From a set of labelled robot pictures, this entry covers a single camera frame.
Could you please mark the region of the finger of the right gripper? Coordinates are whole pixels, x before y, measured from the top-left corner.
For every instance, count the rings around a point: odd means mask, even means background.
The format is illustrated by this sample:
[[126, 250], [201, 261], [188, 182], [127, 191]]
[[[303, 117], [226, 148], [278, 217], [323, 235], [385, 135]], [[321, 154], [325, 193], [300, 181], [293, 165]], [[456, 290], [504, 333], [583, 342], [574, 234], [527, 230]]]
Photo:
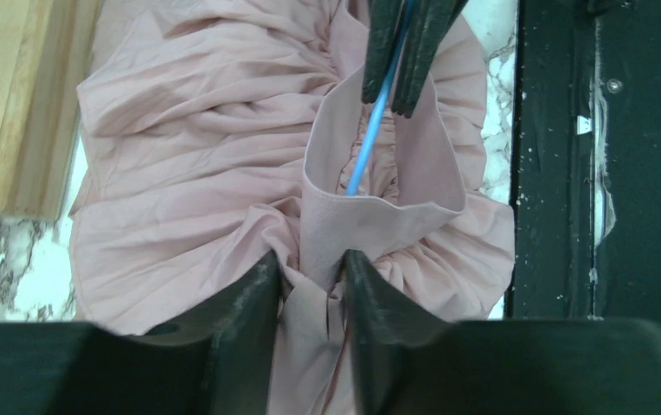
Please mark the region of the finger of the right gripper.
[[395, 47], [402, 5], [402, 0], [368, 1], [369, 35], [361, 95], [364, 104], [374, 103], [382, 89]]
[[411, 118], [444, 37], [467, 0], [415, 1], [401, 54], [392, 112]]

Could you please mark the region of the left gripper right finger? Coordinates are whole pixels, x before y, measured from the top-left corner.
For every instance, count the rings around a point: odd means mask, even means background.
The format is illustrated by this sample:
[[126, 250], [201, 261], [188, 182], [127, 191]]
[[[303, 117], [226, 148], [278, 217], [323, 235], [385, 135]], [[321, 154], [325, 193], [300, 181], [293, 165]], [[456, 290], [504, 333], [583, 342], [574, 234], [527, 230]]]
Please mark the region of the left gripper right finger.
[[661, 414], [661, 328], [633, 319], [445, 322], [343, 256], [361, 414]]

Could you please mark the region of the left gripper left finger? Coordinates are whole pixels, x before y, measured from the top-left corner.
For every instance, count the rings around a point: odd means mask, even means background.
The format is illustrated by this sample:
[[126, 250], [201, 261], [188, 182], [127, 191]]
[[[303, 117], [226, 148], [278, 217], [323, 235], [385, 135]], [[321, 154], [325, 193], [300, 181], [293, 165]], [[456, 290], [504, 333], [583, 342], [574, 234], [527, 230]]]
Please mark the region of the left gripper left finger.
[[88, 322], [0, 323], [0, 414], [263, 414], [280, 280], [268, 252], [143, 335]]

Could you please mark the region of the blue wire hanger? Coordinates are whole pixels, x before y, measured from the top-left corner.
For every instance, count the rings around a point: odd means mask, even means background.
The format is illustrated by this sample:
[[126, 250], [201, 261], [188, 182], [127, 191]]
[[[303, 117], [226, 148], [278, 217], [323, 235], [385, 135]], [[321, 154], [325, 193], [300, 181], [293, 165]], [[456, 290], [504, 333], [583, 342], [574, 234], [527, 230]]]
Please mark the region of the blue wire hanger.
[[363, 142], [358, 153], [358, 158], [354, 165], [354, 169], [350, 175], [350, 179], [345, 190], [346, 196], [353, 196], [358, 194], [361, 182], [363, 180], [364, 171], [366, 170], [369, 159], [372, 156], [375, 140], [380, 130], [383, 114], [385, 112], [385, 108], [387, 106], [389, 95], [391, 93], [392, 85], [397, 72], [402, 47], [405, 44], [408, 27], [414, 13], [415, 4], [415, 0], [405, 1], [403, 3], [403, 13], [395, 31], [395, 42], [394, 48], [392, 49], [391, 60], [387, 66], [387, 71], [381, 85], [381, 90], [377, 95], [374, 107], [369, 115], [367, 130], [365, 132]]

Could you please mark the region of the pink clothes pile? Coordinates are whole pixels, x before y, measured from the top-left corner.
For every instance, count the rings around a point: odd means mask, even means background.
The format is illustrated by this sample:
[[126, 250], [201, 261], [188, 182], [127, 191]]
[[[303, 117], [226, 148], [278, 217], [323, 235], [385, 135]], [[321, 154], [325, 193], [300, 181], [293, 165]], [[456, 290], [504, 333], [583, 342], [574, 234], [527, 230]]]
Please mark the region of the pink clothes pile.
[[515, 262], [484, 195], [486, 65], [459, 17], [414, 115], [386, 114], [359, 193], [362, 1], [107, 1], [77, 88], [78, 312], [143, 334], [274, 251], [284, 271], [271, 414], [354, 414], [339, 266], [363, 252], [446, 321], [486, 318]]

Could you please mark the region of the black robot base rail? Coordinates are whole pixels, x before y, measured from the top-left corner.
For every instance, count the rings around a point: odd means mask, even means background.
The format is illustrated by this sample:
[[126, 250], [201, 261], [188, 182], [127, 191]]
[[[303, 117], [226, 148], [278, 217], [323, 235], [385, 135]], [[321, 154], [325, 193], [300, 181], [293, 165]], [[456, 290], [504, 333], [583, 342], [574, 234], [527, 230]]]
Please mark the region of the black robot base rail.
[[518, 6], [516, 319], [661, 325], [661, 1]]

